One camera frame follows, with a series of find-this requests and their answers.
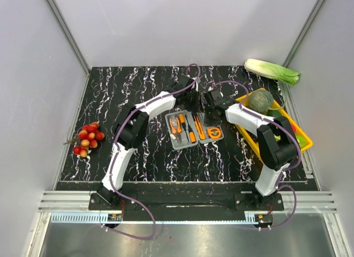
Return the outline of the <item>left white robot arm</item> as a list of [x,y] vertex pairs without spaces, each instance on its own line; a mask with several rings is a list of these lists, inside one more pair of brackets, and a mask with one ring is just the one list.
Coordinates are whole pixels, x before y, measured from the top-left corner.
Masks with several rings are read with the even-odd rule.
[[110,164],[97,190],[101,197],[100,202],[106,209],[114,210],[119,206],[120,197],[116,192],[122,188],[124,174],[133,152],[146,137],[149,121],[176,106],[193,105],[199,82],[198,76],[190,78],[184,75],[157,96],[140,104],[126,105],[121,110],[114,132]]

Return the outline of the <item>orange handled pliers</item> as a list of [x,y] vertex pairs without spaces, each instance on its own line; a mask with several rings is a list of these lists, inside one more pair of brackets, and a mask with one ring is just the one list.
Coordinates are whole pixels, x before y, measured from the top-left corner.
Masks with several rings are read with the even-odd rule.
[[176,116],[169,117],[170,137],[177,143],[182,143],[182,129],[179,119]]

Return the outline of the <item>short orange screwdriver handle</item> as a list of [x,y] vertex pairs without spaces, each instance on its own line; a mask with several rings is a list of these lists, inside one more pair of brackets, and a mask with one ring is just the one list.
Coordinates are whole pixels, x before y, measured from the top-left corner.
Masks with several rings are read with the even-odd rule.
[[191,127],[189,127],[189,137],[190,137],[191,143],[195,143],[196,142],[196,138],[195,138],[194,132],[191,129]]

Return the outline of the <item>orange tape measure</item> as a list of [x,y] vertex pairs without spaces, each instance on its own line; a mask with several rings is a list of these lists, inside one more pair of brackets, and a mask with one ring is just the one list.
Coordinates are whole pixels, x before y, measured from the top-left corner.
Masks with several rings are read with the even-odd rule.
[[219,127],[210,127],[207,129],[209,138],[218,139],[222,136],[222,131]]

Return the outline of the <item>grey plastic tool case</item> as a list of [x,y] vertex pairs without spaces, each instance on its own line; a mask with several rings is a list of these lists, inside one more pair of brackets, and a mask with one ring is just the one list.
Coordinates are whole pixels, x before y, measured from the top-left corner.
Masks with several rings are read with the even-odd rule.
[[[179,114],[180,113],[184,114],[185,123],[186,123],[186,129],[187,129],[188,135],[186,135],[185,131],[183,130],[183,128],[181,126],[181,129],[182,129],[182,133],[181,133],[182,143],[177,143],[176,141],[174,141],[170,137],[171,130],[170,130],[170,127],[169,127],[169,117],[176,116],[179,119]],[[195,121],[194,121],[194,118],[193,118],[194,114],[197,114],[198,117],[199,117],[199,120],[201,122],[202,128],[203,128],[205,136],[206,136],[205,140],[201,140],[199,138],[199,134],[198,134],[197,128],[195,126]],[[221,126],[220,125],[210,126],[210,125],[205,124],[204,117],[205,117],[205,114],[203,112],[190,112],[190,111],[187,111],[187,110],[176,111],[176,112],[172,112],[172,113],[169,113],[169,114],[165,115],[165,120],[166,120],[166,124],[167,124],[167,127],[168,127],[168,133],[169,133],[169,137],[170,137],[173,149],[182,150],[182,149],[185,149],[185,148],[197,146],[198,144],[205,145],[205,144],[208,144],[208,143],[214,143],[214,142],[220,141],[220,140],[222,140],[224,138],[223,132],[222,132],[222,136],[220,138],[218,138],[218,139],[209,138],[208,133],[207,133],[207,129],[210,128],[210,127],[219,127],[221,129]],[[195,135],[195,138],[196,138],[196,142],[195,143],[191,143],[191,141],[190,141],[189,127],[191,127],[191,129],[194,132],[194,135]]]

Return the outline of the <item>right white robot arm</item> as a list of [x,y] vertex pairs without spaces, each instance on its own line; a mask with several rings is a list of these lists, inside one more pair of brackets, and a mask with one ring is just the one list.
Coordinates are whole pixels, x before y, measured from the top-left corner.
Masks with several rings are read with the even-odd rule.
[[205,119],[210,125],[224,121],[238,125],[252,133],[258,141],[263,168],[256,181],[252,196],[255,209],[265,210],[270,206],[270,195],[277,191],[280,175],[296,167],[301,159],[301,150],[289,120],[284,117],[269,117],[257,113],[240,102],[224,97],[217,89],[204,94],[206,99]]

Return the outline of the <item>orange utility knife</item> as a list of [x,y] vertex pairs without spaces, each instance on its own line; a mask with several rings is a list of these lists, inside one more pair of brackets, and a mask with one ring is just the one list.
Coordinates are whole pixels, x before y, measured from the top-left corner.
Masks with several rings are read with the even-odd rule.
[[204,130],[202,128],[202,125],[201,125],[201,122],[199,120],[199,117],[197,114],[194,114],[193,115],[193,118],[194,118],[194,121],[195,121],[195,126],[197,128],[197,131],[198,131],[198,134],[199,134],[199,138],[201,140],[205,140],[206,139],[206,136],[205,136],[205,133],[204,133]]

